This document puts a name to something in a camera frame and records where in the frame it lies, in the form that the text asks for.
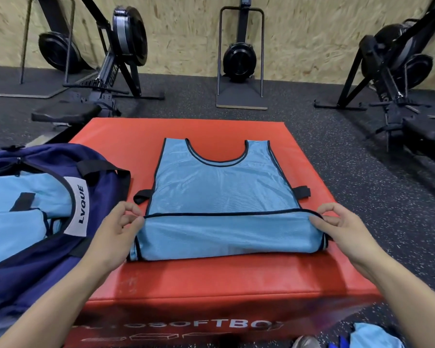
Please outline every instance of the black elastic strap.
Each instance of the black elastic strap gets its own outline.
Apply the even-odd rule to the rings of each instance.
[[[121,180],[120,200],[125,201],[128,198],[131,174],[130,171],[116,167],[106,160],[84,160],[77,163],[77,170],[86,178],[89,174],[100,171],[117,171],[118,177]]]
[[[311,196],[311,189],[309,189],[307,186],[299,186],[296,188],[292,188],[292,190],[297,200],[308,198]]]
[[[35,197],[35,193],[21,193],[10,211],[29,211]]]
[[[152,189],[143,189],[137,192],[133,196],[133,202],[137,205],[140,205],[144,201],[150,199],[152,197],[153,190]]]
[[[88,246],[90,245],[90,242],[92,241],[92,238],[86,237],[83,240],[79,242],[78,245],[76,245],[73,250],[70,251],[69,255],[71,257],[83,257],[85,252],[88,249]]]

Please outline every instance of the white label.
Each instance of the white label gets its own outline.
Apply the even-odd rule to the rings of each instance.
[[[74,217],[64,233],[85,237],[87,236],[88,212],[90,210],[87,182],[77,177],[64,177],[64,179],[70,184],[75,197]]]

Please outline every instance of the hand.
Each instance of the hand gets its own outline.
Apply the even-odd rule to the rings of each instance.
[[[360,217],[337,203],[323,204],[317,212],[333,211],[339,217],[310,216],[309,220],[317,229],[330,235],[340,250],[361,275],[371,280],[371,264],[384,256],[385,251],[377,244]]]
[[[136,204],[120,202],[104,218],[80,264],[106,278],[124,263],[135,236],[144,223]]]

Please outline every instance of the shoe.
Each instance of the shoe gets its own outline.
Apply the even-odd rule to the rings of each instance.
[[[292,348],[320,348],[320,343],[313,336],[300,336],[293,343]]]

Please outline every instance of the forearm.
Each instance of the forearm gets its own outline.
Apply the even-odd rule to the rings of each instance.
[[[102,276],[77,265],[0,338],[0,348],[60,348]]]
[[[435,292],[389,256],[368,272],[416,348],[435,348]]]

